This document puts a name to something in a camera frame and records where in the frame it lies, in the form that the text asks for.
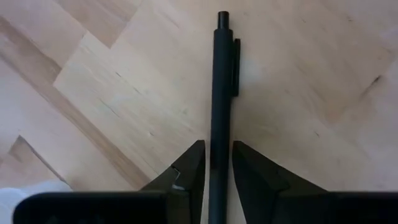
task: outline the wood grain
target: wood grain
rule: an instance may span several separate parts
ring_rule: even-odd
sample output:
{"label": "wood grain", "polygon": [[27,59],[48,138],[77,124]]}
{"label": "wood grain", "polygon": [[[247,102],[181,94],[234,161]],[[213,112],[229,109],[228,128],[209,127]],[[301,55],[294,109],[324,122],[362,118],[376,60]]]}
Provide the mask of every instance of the wood grain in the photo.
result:
{"label": "wood grain", "polygon": [[[199,4],[209,7],[195,7]],[[281,88],[289,85],[281,82],[298,80],[301,84],[287,87],[290,93],[300,95],[317,116],[337,120],[387,70],[391,53],[319,1],[275,4],[146,1],[112,48],[116,69],[142,92],[175,100],[177,108],[183,101],[194,120],[206,124],[214,15],[227,9],[243,39],[242,68],[248,67],[243,77],[263,82],[258,85],[279,82]]]}
{"label": "wood grain", "polygon": [[76,190],[131,186],[76,126],[0,61],[0,126],[17,131]]}
{"label": "wood grain", "polygon": [[26,187],[46,180],[62,179],[19,136],[10,151],[0,156],[0,188]]}
{"label": "wood grain", "polygon": [[379,173],[379,190],[398,189],[398,176],[395,172],[398,169],[395,162],[398,156],[398,122],[395,119],[398,113],[397,73],[398,60],[360,101],[348,108],[343,119],[333,126],[341,138],[357,145],[372,160],[372,172]]}
{"label": "wood grain", "polygon": [[101,134],[58,90],[53,80],[60,68],[35,48],[9,23],[0,21],[0,57],[12,65],[33,88],[69,119],[108,158],[114,168],[135,188],[149,179],[120,150]]}
{"label": "wood grain", "polygon": [[0,16],[59,66],[85,33],[81,24],[52,0],[0,1]]}
{"label": "wood grain", "polygon": [[141,3],[141,0],[55,1],[108,47],[119,37]]}
{"label": "wood grain", "polygon": [[113,70],[109,49],[88,33],[54,85],[150,178],[197,140],[178,116]]}
{"label": "wood grain", "polygon": [[398,2],[395,0],[323,0],[330,10],[380,38],[391,50],[398,50]]}

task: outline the wooden floor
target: wooden floor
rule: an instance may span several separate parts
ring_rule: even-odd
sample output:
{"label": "wooden floor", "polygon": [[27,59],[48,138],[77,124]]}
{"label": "wooden floor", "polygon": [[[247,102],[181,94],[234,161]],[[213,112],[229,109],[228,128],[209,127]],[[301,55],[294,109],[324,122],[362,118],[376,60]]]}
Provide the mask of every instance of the wooden floor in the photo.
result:
{"label": "wooden floor", "polygon": [[0,0],[0,186],[137,190],[208,145],[221,10],[233,139],[328,190],[398,190],[396,0]]}

